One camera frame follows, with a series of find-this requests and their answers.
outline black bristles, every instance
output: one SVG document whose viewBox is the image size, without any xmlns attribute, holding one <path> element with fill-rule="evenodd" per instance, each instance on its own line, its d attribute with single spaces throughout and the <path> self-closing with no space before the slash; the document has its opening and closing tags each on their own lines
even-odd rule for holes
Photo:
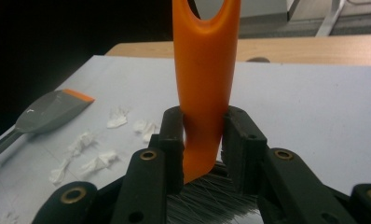
<svg viewBox="0 0 371 224">
<path fill-rule="evenodd" d="M 235 192 L 226 166 L 217 162 L 207 175 L 168 196 L 167 223 L 230 223 L 256 211 L 256 197 Z"/>
</svg>

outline orange handle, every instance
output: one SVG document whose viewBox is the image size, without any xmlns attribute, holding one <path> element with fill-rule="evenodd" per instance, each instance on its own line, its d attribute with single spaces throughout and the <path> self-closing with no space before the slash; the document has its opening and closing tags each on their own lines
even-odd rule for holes
<svg viewBox="0 0 371 224">
<path fill-rule="evenodd" d="M 213 168 L 227 112 L 235 67 L 240 0 L 226 0 L 202 21 L 187 0 L 173 0 L 177 90 L 185 119 L 185 183 Z"/>
</svg>

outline orange edge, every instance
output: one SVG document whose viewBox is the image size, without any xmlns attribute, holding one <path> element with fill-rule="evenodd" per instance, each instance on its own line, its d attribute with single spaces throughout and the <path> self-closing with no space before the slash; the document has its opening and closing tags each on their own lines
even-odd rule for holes
<svg viewBox="0 0 371 224">
<path fill-rule="evenodd" d="M 78 91 L 72 91 L 70 89 L 64 89 L 63 92 L 69 94 L 69 95 L 72 95 L 82 101 L 85 101 L 85 102 L 93 102 L 95 101 L 95 99 L 93 99 L 92 97 L 89 97 L 81 92 L 78 92 Z"/>
</svg>

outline gray handle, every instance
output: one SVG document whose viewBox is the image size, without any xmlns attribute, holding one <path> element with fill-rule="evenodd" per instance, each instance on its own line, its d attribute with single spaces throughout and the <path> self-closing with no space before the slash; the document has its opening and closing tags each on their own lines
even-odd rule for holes
<svg viewBox="0 0 371 224">
<path fill-rule="evenodd" d="M 17 140 L 23 133 L 17 132 L 15 129 L 10 133 L 6 134 L 2 139 L 0 139 L 0 153 L 2 153 L 6 148 L 8 148 L 15 140 Z"/>
</svg>

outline dark background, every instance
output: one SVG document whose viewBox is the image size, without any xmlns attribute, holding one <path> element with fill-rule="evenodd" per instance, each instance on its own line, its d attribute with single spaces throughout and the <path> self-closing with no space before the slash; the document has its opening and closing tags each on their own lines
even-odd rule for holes
<svg viewBox="0 0 371 224">
<path fill-rule="evenodd" d="M 172 40 L 172 0 L 0 1 L 0 134 L 92 55 L 165 40 Z"/>
</svg>

